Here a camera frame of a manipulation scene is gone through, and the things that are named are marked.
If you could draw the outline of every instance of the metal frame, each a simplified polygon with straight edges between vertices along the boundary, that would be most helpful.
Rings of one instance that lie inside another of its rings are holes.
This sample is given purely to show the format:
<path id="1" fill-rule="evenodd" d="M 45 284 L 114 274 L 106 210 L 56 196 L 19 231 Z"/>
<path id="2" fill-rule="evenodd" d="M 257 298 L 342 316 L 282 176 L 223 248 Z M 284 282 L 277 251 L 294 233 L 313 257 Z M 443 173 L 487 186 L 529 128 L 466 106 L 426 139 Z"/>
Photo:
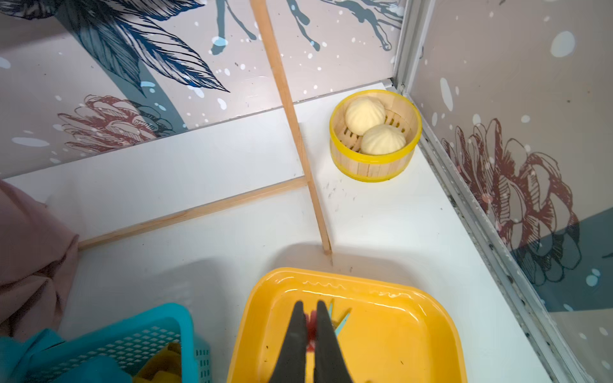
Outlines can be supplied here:
<path id="1" fill-rule="evenodd" d="M 391 88 L 395 87 L 408 99 L 411 99 L 409 92 L 416 76 L 434 5 L 435 0 L 413 0 L 406 10 Z M 419 147 L 549 377 L 556 383 L 593 382 L 455 170 L 427 120 L 423 116 L 422 120 L 424 128 Z"/>

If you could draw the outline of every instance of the yellow plastic tray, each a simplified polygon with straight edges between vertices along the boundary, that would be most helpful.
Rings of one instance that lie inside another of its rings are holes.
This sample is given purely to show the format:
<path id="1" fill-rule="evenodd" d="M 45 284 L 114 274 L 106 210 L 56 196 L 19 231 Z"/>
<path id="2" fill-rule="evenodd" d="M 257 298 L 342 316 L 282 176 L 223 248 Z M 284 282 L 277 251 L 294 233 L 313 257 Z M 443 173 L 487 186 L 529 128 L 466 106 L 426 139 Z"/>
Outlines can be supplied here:
<path id="1" fill-rule="evenodd" d="M 268 382 L 292 308 L 305 312 L 318 300 L 332 322 L 351 314 L 338 335 L 354 383 L 465 383 L 462 347 L 455 325 L 434 298 L 412 287 L 293 268 L 264 276 L 251 291 L 234 346 L 228 383 Z M 314 355 L 307 354 L 306 381 Z"/>

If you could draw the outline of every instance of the pink fabric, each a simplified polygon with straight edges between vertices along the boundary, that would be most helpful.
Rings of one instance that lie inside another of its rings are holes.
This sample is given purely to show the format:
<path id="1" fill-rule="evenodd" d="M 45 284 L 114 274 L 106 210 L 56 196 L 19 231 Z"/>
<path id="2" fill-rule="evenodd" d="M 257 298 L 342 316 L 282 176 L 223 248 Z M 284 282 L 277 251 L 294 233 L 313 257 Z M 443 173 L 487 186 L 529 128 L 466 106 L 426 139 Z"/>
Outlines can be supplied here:
<path id="1" fill-rule="evenodd" d="M 0 181 L 0 336 L 57 330 L 77 269 L 78 235 Z"/>

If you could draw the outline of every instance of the floral wallpaper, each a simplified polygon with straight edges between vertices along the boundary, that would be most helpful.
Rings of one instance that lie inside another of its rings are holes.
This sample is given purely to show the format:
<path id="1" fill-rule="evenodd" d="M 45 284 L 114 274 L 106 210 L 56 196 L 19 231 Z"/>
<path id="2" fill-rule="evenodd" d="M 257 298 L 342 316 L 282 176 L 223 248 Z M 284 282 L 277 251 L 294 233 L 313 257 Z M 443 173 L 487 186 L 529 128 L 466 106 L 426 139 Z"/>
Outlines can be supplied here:
<path id="1" fill-rule="evenodd" d="M 269 0 L 294 100 L 391 77 L 405 2 Z M 0 80 L 0 178 L 280 105 L 233 0 L 0 0 Z"/>
<path id="2" fill-rule="evenodd" d="M 613 382 L 612 36 L 608 0 L 437 0 L 411 89 L 598 382 Z"/>

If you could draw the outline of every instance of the wooden trim strip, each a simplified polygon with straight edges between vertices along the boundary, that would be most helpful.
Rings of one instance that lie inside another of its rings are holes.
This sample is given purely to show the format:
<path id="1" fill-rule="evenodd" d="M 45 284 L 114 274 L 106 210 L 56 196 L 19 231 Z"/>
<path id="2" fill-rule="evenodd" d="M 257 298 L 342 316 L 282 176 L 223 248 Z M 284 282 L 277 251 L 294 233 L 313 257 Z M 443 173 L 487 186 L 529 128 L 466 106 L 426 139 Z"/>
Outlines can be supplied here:
<path id="1" fill-rule="evenodd" d="M 287 85 L 287 77 L 285 76 L 285 70 L 283 69 L 283 63 L 281 62 L 279 47 L 277 46 L 275 33 L 273 32 L 270 16 L 268 15 L 268 9 L 266 8 L 266 0 L 251 0 L 251 8 L 253 9 L 253 14 L 256 17 L 256 22 L 260 33 L 262 34 L 262 42 L 264 43 L 264 48 L 266 49 L 268 62 L 270 63 L 270 68 L 272 69 L 272 74 L 275 78 L 281 103 L 283 104 L 283 109 L 285 109 L 287 122 L 289 123 L 290 130 L 292 131 L 294 144 L 296 145 L 298 157 L 300 158 L 300 163 L 302 164 L 302 170 L 306 177 L 308 191 L 311 194 L 311 201 L 313 203 L 313 209 L 315 210 L 315 218 L 317 219 L 317 225 L 319 227 L 319 234 L 321 236 L 324 252 L 328 255 L 332 255 L 332 247 L 330 245 L 328 230 L 326 229 L 324 213 L 321 210 L 321 204 L 319 203 L 319 197 L 317 195 L 317 188 L 315 186 L 313 175 L 311 174 L 311 165 L 308 162 L 307 149 L 305 148 L 305 144 L 302 140 L 302 134 L 300 133 L 300 126 L 298 125 L 298 118 L 296 117 L 296 111 L 294 110 L 294 103 L 292 102 L 292 96 Z"/>
<path id="2" fill-rule="evenodd" d="M 157 230 L 162 227 L 187 221 L 188 219 L 202 217 L 207 214 L 216 213 L 217 211 L 243 205 L 244 203 L 252 202 L 267 197 L 272 197 L 273 195 L 295 190 L 303 186 L 307 186 L 307 179 L 304 176 L 300 176 L 291 180 L 266 186 L 264 188 L 252 190 L 219 201 L 214 201 L 206 203 L 204 205 L 189 208 L 187 210 L 179 211 L 178 213 L 168 214 L 167 216 L 154 218 L 150 221 L 142 222 L 140 224 L 124 227 L 122 229 L 115 230 L 113 232 L 100 235 L 98 237 L 90 238 L 88 240 L 83 240 L 78 243 L 78 249 L 79 251 L 91 249 L 95 246 L 104 245 L 106 243 L 118 241 L 127 237 L 132 237 L 134 235 L 147 233 L 152 230 Z"/>

